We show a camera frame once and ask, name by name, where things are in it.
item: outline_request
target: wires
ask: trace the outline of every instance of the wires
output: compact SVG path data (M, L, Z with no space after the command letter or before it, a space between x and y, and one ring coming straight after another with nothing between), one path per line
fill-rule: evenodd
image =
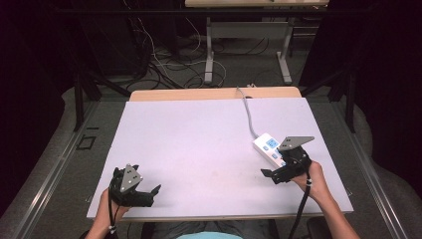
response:
M120 206L117 208L117 210L115 211L114 216L112 215L112 207L111 207L111 188L114 184L115 181L115 176L111 179L110 183L109 183L109 187L108 187L108 215L109 215L109 223L110 223L110 227L109 229L109 233L113 234L115 232L115 230L117 229L117 227L115 226L115 217L117 216L117 212L120 208Z
M293 239L293 236L295 235L296 229L298 228L299 222L301 221L301 218L302 218L302 213L304 212L305 204L307 203L308 197L310 196L311 186L313 185L313 180L311 179L309 169L306 166L304 166L299 160L293 157L292 157L292 160L298 163L307 174L307 187L305 189L304 197L302 198L301 204L299 205L296 220L295 220L294 225L292 226L289 239Z
M127 227L127 232L126 232L126 238L129 239L129 231L130 231L130 227L131 227L131 222L129 223L129 226Z
M198 46L195 49L192 50L192 52L195 52L196 50L198 50L201 47L201 34L199 34L198 29L196 29L196 27L193 25L193 23L188 18L185 18L185 19L190 24L190 26L192 26L193 30L195 30L196 36L198 37Z
M252 119L251 119L251 113L249 112L248 102L246 101L246 96L243 93L243 91L237 87L237 90L242 94L243 96L243 103L245 105L246 113L248 114L248 122L249 122L249 130L251 131L252 136L255 138L258 138L259 136L255 133L254 128L252 127Z
M268 47L269 47L269 45L270 45L270 39L267 39L267 41L266 41L266 45L265 45L265 47L264 47L264 49L263 50L261 50L261 51L259 51L259 52L257 52L257 53L252 53L255 49L257 49L260 45L261 45L261 43L263 43L264 42L264 40L266 40L265 38L263 38L263 39L261 39L260 40L260 42L258 42L253 48L251 48L250 50L248 50L247 52L245 52L245 53L224 53L223 51L225 50L225 47L224 47L224 45L221 45L221 47L223 48L222 50L219 50L219 51L217 51L217 50L215 50L214 48L213 48L213 51L215 52L215 54L216 55L221 55L221 56L248 56L248 55L260 55L260 54L262 54L262 53L264 53L267 49L268 49Z

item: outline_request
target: metal bar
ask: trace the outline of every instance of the metal bar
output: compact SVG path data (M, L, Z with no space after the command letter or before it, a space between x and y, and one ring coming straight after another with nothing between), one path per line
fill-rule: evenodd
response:
M316 84L313 84L312 86L307 87L306 89L301 91L302 96L306 97L307 95L311 94L312 92L319 89L323 85L335 81L341 74L342 74L342 69L334 72L333 74L331 74L328 77L322 79L321 81L317 82Z
M207 18L207 63L205 65L205 78L204 84L212 83L212 72L214 64L214 52L212 51L212 28L211 19Z
M372 11L367 9L349 10L309 10L309 9L249 9L249 8L218 8L218 9L147 9L147 10L87 10L60 9L52 7L55 14L62 16L120 16L120 17L362 17Z
M213 22L211 38L284 39L286 22Z
M98 103L89 104L85 115L87 121L83 122L83 125L85 125L94 115L97 106ZM32 230L37 224L38 219L47 206L54 190L56 189L56 186L60 181L60 178L62 177L67 165L69 164L69 159L75 151L75 147L79 141L79 138L82 137L82 132L83 130L80 129L72 134L68 145L66 146L62 155L59 156L58 160L53 165L50 173L46 177L46 180L44 180L43 185L32 201L31 206L28 208L25 216L22 218L19 226L16 228L12 238L30 238Z
M106 85L108 88L114 90L117 93L122 94L124 97L130 97L130 91L121 88L120 86L118 86L115 83L109 81L105 77L99 76L93 71L87 71L87 74L90 75L91 77L93 77L94 79L96 79L97 81L99 81L100 83Z

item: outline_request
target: white table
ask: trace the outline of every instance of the white table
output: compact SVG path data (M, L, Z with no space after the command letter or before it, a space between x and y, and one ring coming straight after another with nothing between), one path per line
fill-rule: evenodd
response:
M322 165L341 211L353 211L309 104L298 98L299 91L257 88L244 92L254 97L248 104L256 133L268 132L278 140L292 135L316 138L304 149ZM241 97L236 89L133 94L126 103L87 217L96 216L100 195L108 187L114 168L124 168L127 163L138 164L144 178L136 190L150 191L158 184L162 187L152 207L132 208L124 220L296 215L304 193L292 182L276 185L262 175L261 168L272 166L253 149ZM321 212L309 199L304 214Z
M187 7L228 8L228 7L304 7L323 6L329 0L186 0ZM211 22L207 18L207 62L205 66L205 84L212 82L214 52L213 38L268 38L283 40L282 51L277 58L285 84L290 85L292 78L286 63L286 54L292 38L295 19L288 22Z

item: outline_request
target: human hand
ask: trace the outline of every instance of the human hand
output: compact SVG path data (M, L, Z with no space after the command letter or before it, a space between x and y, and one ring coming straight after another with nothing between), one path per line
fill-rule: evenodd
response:
M111 212L115 222L118 222L123 217L130 207L118 206L114 201L111 201ZM109 221L108 212L108 188L103 191L99 208L97 210L96 219L90 229L86 238L105 238L109 232L111 222Z
M309 172L311 180L313 181L310 197L318 204L326 199L331 199L331 193L329 192L325 177L323 176L322 166L318 162L312 161ZM307 175L305 173L292 178L292 181L303 191L307 188Z

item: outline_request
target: white cable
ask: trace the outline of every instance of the white cable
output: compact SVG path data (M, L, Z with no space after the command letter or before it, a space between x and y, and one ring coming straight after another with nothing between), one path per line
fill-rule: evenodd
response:
M138 18L138 21L139 21L139 23L140 23L140 26L142 26L142 30L143 30L143 32L144 32L144 33L148 36L149 40L151 41L151 45L152 45L152 54L151 54L151 55L154 57L155 61L157 61L157 62L158 62L159 66L161 66L162 70L163 70L163 71L164 71L164 73L165 73L165 76L167 76L167 78L168 78L168 79L170 79L170 80L172 80L172 81L173 81L173 79L171 79L171 78L170 78L170 76L168 76L167 71L165 71L164 66L161 64L161 62L157 59L157 57L156 57L156 55L155 55L155 46L154 46L154 41L152 40L151 35L149 35L149 33L145 30L145 27L144 27L144 26L143 26L143 24L142 24L142 20L140 20L140 18Z
M242 94L243 96L243 104L245 105L246 113L248 114L248 121L249 121L249 130L251 131L252 136L255 138L258 138L259 136L254 132L254 128L252 127L252 120L251 120L251 114L249 113L249 107L248 102L246 101L246 96L243 94L242 89L237 87L237 90Z
M190 24L190 26L192 26L192 28L196 32L196 36L198 37L198 46L196 46L196 48L191 51L191 53L193 53L196 50L198 50L198 48L201 46L201 34L199 34L198 29L196 29L196 27L192 24L192 22L188 18L186 18L186 21Z

